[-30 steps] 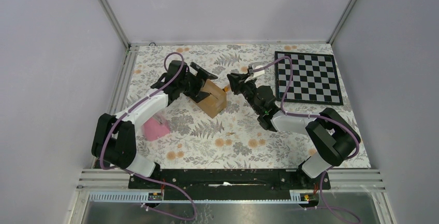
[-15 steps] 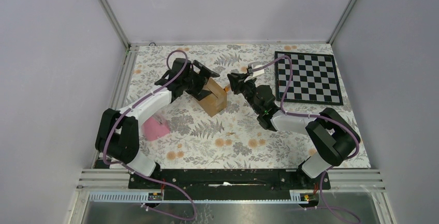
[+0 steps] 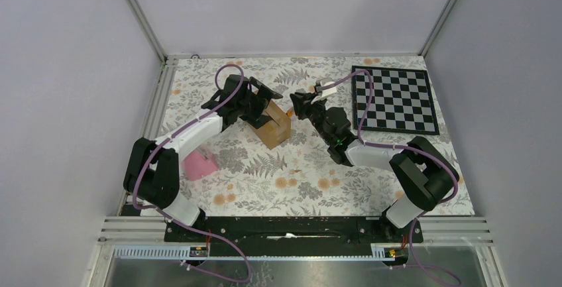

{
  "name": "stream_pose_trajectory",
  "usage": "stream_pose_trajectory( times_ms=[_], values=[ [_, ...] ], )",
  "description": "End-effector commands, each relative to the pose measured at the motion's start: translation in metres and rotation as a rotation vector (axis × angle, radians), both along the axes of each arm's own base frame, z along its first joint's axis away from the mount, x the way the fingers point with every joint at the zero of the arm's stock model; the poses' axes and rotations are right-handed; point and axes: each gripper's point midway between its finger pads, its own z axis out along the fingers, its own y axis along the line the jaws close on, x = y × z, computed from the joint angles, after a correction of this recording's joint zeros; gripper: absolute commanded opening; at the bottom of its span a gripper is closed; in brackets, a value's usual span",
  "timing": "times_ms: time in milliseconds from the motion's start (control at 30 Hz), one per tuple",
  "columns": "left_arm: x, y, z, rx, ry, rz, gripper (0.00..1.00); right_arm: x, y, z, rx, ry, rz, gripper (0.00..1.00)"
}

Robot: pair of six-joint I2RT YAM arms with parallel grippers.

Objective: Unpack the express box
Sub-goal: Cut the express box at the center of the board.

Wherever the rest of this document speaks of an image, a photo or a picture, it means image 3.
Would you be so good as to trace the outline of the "brown cardboard express box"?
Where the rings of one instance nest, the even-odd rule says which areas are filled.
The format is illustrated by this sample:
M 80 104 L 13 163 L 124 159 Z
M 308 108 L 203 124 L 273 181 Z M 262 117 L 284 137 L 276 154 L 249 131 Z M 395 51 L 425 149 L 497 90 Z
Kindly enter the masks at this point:
M 260 128 L 254 128 L 248 123 L 250 129 L 263 142 L 268 149 L 273 149 L 291 137 L 291 118 L 277 105 L 270 101 L 262 113 L 271 120 Z

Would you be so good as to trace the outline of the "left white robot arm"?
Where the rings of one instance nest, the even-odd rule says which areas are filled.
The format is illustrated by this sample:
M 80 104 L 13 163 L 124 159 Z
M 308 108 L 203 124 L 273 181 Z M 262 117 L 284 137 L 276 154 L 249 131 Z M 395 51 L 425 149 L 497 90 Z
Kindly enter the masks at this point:
M 197 115 L 181 127 L 155 140 L 135 141 L 123 181 L 130 194 L 147 201 L 151 209 L 181 222 L 180 233 L 189 241 L 205 235 L 200 209 L 180 192 L 180 165 L 207 139 L 222 133 L 241 119 L 255 128 L 271 118 L 265 109 L 282 94 L 254 77 L 231 74 L 224 86 L 201 105 Z

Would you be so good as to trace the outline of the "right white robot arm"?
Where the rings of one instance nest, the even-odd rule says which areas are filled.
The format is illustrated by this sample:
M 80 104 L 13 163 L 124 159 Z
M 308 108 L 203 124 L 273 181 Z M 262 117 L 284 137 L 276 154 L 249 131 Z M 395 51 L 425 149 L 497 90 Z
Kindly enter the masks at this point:
M 433 210 L 447 194 L 458 190 L 458 172 L 424 137 L 405 145 L 373 144 L 361 141 L 351 131 L 351 122 L 341 107 L 325 106 L 312 93 L 292 93 L 294 113 L 309 120 L 327 145 L 332 160 L 345 166 L 367 166 L 391 171 L 404 194 L 383 213 L 382 237 L 396 242 L 416 217 Z

